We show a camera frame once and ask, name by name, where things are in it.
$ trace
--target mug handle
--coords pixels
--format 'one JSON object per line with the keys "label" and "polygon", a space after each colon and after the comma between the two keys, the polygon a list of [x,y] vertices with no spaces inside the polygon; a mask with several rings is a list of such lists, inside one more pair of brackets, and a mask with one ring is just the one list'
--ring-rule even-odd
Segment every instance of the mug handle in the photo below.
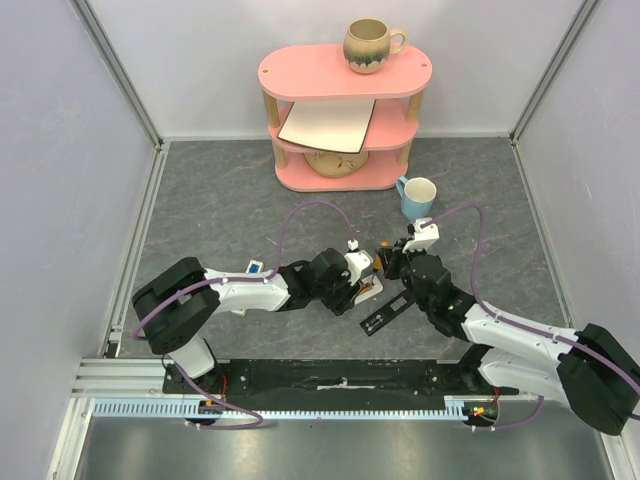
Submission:
{"label": "mug handle", "polygon": [[391,47],[391,54],[400,53],[402,49],[407,46],[407,34],[399,28],[392,28],[389,31],[389,38],[395,37],[396,35],[400,35],[402,37],[402,42],[400,42],[400,45],[398,45],[397,47]]}
{"label": "mug handle", "polygon": [[400,177],[398,180],[396,180],[396,188],[398,189],[398,193],[402,198],[404,198],[404,186],[408,181],[409,180],[407,180],[407,177]]}

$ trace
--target blue and white cup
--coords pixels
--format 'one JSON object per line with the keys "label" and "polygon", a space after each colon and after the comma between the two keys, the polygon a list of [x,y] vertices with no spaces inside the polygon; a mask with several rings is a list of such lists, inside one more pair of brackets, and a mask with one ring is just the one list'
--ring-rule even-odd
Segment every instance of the blue and white cup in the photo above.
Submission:
{"label": "blue and white cup", "polygon": [[407,220],[415,222],[418,218],[427,216],[437,193],[431,180],[423,177],[407,180],[407,177],[400,177],[396,181],[396,188],[402,197],[402,214]]}

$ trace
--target ceramic mug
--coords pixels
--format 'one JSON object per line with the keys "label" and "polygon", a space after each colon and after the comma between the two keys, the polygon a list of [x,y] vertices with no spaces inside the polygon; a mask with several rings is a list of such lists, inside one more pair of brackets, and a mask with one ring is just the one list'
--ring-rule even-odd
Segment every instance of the ceramic mug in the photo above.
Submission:
{"label": "ceramic mug", "polygon": [[[402,36],[402,43],[391,47],[391,37]],[[374,18],[356,20],[344,37],[344,58],[351,70],[373,73],[384,65],[389,54],[399,53],[407,46],[407,35],[396,28],[389,30],[384,22]]]}
{"label": "ceramic mug", "polygon": [[415,177],[407,180],[400,177],[396,181],[396,188],[402,197],[402,214],[410,222],[426,217],[431,210],[433,200],[436,198],[436,186],[423,177]]}

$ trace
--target shelf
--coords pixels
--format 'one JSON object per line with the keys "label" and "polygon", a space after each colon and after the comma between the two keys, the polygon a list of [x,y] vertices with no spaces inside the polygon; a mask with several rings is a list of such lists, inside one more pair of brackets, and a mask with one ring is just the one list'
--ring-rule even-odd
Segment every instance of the shelf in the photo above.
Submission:
{"label": "shelf", "polygon": [[[314,152],[317,149],[302,147],[278,138],[284,119],[287,118],[291,103],[280,107],[280,127],[269,127],[269,135],[276,145],[289,152]],[[364,140],[363,150],[391,150],[400,148],[411,141],[418,131],[418,122],[407,121],[407,104],[401,100],[388,98],[376,101],[371,123]]]}
{"label": "shelf", "polygon": [[371,152],[359,170],[339,178],[323,177],[313,170],[301,153],[288,152],[286,168],[277,168],[280,183],[296,192],[328,192],[337,190],[384,190],[395,186],[406,175],[408,165],[398,165],[399,150]]}
{"label": "shelf", "polygon": [[267,56],[258,70],[262,88],[289,102],[340,98],[400,98],[424,89],[431,78],[431,60],[411,45],[389,55],[370,75],[349,68],[342,45],[296,45]]}

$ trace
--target white bracket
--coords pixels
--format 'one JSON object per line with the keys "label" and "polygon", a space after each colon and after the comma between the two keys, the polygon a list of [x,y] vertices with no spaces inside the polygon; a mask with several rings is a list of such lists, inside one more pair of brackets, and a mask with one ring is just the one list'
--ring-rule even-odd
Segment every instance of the white bracket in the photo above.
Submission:
{"label": "white bracket", "polygon": [[424,250],[427,251],[438,241],[440,238],[440,232],[438,230],[438,226],[435,223],[432,223],[428,227],[422,227],[425,223],[430,221],[431,218],[419,218],[415,222],[413,222],[413,227],[415,228],[415,233],[413,238],[409,240],[404,248],[402,249],[402,253],[407,253],[411,250]]}
{"label": "white bracket", "polygon": [[198,378],[216,366],[207,342],[197,333],[182,347],[171,352],[169,356],[191,378]]}
{"label": "white bracket", "polygon": [[492,348],[482,357],[478,371],[490,385],[517,388],[521,393],[535,392],[545,400],[555,400],[569,407],[560,378],[554,370],[540,370],[523,358]]}
{"label": "white bracket", "polygon": [[355,285],[362,277],[362,273],[373,265],[373,258],[364,250],[349,252],[344,256],[349,268],[349,283]]}
{"label": "white bracket", "polygon": [[[499,315],[504,315],[506,318],[513,319],[523,325],[544,330],[552,335],[562,335],[570,340],[578,340],[575,330],[572,328],[550,327],[487,305]],[[555,371],[560,363],[558,356],[571,350],[569,345],[556,342],[552,338],[545,338],[495,320],[478,304],[469,309],[466,318],[462,328],[470,342],[488,345],[507,352],[518,352],[518,357],[528,360],[537,368]]]}
{"label": "white bracket", "polygon": [[[250,260],[245,273],[260,273],[262,270],[264,270],[264,263],[257,260]],[[231,310],[231,313],[244,317],[247,314],[247,310],[246,308],[242,310]]]}
{"label": "white bracket", "polygon": [[222,278],[221,284],[211,285],[211,288],[220,294],[220,306],[215,313],[224,313],[232,310],[278,310],[289,299],[287,283],[278,274],[270,280],[263,282],[229,282],[225,277],[265,278],[272,270],[250,273],[218,272],[211,268],[206,269],[205,278]]}
{"label": "white bracket", "polygon": [[365,300],[369,300],[370,298],[375,297],[380,292],[382,292],[382,282],[375,273],[363,278],[362,283],[364,284],[364,288],[360,291],[360,293],[354,300],[354,305],[358,305]]}

